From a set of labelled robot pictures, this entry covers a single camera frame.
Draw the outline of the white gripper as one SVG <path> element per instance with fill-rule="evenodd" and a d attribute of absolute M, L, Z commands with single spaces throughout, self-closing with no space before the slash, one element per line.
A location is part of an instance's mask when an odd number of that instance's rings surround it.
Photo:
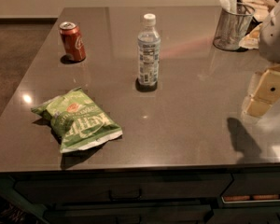
<path fill-rule="evenodd" d="M 280 63 L 280 0 L 260 27 L 259 53 L 272 63 Z M 279 99 L 280 64 L 274 64 L 252 76 L 242 110 L 251 117 L 261 118 Z"/>

